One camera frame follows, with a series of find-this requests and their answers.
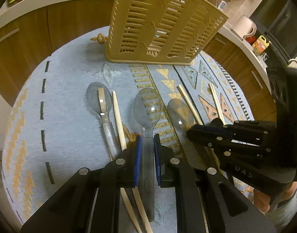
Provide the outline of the beige plastic utensil basket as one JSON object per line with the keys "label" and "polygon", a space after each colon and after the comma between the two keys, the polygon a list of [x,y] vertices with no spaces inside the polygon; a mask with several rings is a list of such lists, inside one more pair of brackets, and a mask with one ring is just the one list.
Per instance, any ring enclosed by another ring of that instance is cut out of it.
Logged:
{"label": "beige plastic utensil basket", "polygon": [[105,54],[114,63],[190,65],[227,20],[207,0],[114,0]]}

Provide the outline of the white electric kettle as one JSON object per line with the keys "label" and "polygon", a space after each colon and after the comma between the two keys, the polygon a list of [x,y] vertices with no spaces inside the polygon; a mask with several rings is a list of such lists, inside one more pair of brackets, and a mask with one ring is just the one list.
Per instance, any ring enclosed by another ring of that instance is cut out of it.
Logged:
{"label": "white electric kettle", "polygon": [[232,26],[231,30],[241,39],[252,37],[257,31],[257,26],[250,18],[243,15]]}

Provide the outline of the dark clear spoon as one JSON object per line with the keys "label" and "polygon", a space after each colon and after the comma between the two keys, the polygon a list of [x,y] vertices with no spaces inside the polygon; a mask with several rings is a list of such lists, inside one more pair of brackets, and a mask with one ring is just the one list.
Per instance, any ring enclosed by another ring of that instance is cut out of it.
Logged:
{"label": "dark clear spoon", "polygon": [[175,128],[187,131],[194,124],[194,117],[186,103],[179,99],[172,99],[167,105],[167,112]]}

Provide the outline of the dark kitchen window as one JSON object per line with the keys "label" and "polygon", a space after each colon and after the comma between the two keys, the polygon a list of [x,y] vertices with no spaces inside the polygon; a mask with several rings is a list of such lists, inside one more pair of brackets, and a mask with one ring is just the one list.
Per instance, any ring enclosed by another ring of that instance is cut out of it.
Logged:
{"label": "dark kitchen window", "polygon": [[297,57],[297,8],[292,0],[262,0],[250,16],[259,34],[270,41],[269,62],[287,66]]}

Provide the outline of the wooden chopstick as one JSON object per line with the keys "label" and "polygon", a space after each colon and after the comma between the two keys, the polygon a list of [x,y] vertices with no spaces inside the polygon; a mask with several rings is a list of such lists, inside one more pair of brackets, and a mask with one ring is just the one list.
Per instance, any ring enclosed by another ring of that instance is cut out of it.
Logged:
{"label": "wooden chopstick", "polygon": [[221,119],[223,124],[226,125],[226,122],[225,122],[225,119],[224,119],[224,116],[223,116],[223,113],[222,113],[221,105],[220,105],[220,102],[218,100],[218,96],[217,96],[217,92],[215,90],[215,87],[214,87],[214,85],[212,83],[209,83],[209,87],[210,87],[210,91],[211,91],[211,94],[212,94],[212,97],[213,97],[213,100],[214,100],[214,103],[215,103],[215,107],[217,109],[218,117],[219,117],[219,119]]}
{"label": "wooden chopstick", "polygon": [[200,119],[197,110],[196,110],[195,107],[193,106],[193,104],[192,104],[192,102],[191,102],[189,96],[187,95],[185,89],[183,88],[183,86],[182,86],[182,85],[178,85],[178,86],[177,86],[177,89],[179,90],[180,94],[182,95],[182,97],[184,98],[186,104],[188,105],[188,107],[189,107],[189,109],[190,109],[192,115],[194,116],[194,119],[195,119],[196,123],[197,123],[198,125],[203,125],[203,122],[202,122],[202,120]]}
{"label": "wooden chopstick", "polygon": [[[125,149],[127,149],[127,145],[126,145],[126,141],[125,141],[123,125],[122,125],[120,110],[119,110],[117,96],[116,96],[115,91],[112,92],[112,96],[113,96],[114,115],[115,115],[115,121],[116,121],[118,136],[119,136],[119,140],[120,140],[120,145],[121,145],[121,149],[125,150]],[[136,202],[138,211],[140,213],[140,216],[142,218],[142,222],[143,222],[146,232],[153,233],[153,230],[149,223],[149,220],[148,220],[147,214],[145,212],[145,209],[144,209],[138,189],[134,188],[134,189],[132,189],[132,192],[133,192],[135,202]]]}
{"label": "wooden chopstick", "polygon": [[129,217],[133,223],[133,225],[135,226],[135,229],[137,230],[138,233],[142,233],[142,230],[140,228],[140,225],[137,221],[137,218],[136,218],[136,215],[135,215],[135,212],[133,211],[133,207],[132,207],[132,204],[129,200],[129,197],[126,193],[126,190],[124,188],[121,188],[121,196],[123,198],[123,201],[125,203],[125,207],[128,211],[128,214],[129,214]]}

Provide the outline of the yellow oil bottle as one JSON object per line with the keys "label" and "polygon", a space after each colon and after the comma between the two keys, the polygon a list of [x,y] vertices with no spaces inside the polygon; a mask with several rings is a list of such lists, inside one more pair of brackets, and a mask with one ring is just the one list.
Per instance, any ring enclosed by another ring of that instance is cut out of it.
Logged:
{"label": "yellow oil bottle", "polygon": [[270,44],[271,42],[269,40],[267,40],[263,35],[260,35],[252,45],[252,52],[256,56],[260,56],[269,47]]}

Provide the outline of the clear spoon with label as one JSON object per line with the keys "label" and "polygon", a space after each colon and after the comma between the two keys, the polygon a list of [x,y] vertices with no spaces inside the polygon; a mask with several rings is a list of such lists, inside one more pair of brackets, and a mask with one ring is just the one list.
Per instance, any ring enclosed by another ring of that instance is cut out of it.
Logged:
{"label": "clear spoon with label", "polygon": [[109,90],[100,82],[92,82],[86,90],[86,98],[90,108],[100,116],[109,157],[111,160],[116,160],[120,156],[121,150],[109,118],[109,112],[112,109]]}

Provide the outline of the blue patterned table cloth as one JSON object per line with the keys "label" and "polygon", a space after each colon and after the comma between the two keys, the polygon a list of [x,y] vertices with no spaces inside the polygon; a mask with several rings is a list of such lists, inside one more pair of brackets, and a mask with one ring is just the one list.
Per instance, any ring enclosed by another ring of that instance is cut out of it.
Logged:
{"label": "blue patterned table cloth", "polygon": [[102,27],[56,50],[35,68],[15,101],[3,149],[3,186],[20,224],[78,169],[109,162],[100,116],[86,99],[92,82],[116,93],[128,144],[141,132],[132,108],[143,88],[154,88],[167,105],[181,99],[181,85],[207,124],[217,116],[214,85],[227,123],[253,119],[239,85],[208,54],[200,53],[188,67],[114,64],[92,40],[107,33]]}

